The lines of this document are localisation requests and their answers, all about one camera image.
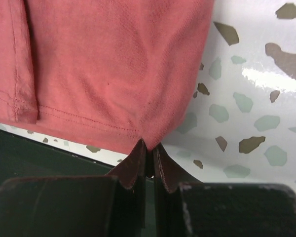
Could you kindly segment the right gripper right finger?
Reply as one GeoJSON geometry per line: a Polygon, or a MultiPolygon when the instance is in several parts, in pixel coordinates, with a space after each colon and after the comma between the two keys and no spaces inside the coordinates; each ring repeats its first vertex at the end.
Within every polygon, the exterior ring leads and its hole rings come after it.
{"type": "Polygon", "coordinates": [[[159,237],[296,237],[296,194],[269,183],[203,183],[153,150],[159,237]]]}

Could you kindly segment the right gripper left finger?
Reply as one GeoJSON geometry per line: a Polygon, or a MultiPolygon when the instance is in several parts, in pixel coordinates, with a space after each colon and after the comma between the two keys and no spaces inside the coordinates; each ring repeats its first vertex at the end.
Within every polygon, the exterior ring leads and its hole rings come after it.
{"type": "Polygon", "coordinates": [[[13,178],[0,186],[0,237],[139,237],[145,160],[138,141],[106,175],[13,178]]]}

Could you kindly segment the dusty red t shirt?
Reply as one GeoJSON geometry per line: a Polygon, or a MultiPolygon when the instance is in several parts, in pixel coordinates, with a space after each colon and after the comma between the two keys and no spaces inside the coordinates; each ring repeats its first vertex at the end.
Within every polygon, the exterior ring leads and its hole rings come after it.
{"type": "Polygon", "coordinates": [[[185,119],[212,0],[0,0],[0,123],[119,153],[185,119]]]}

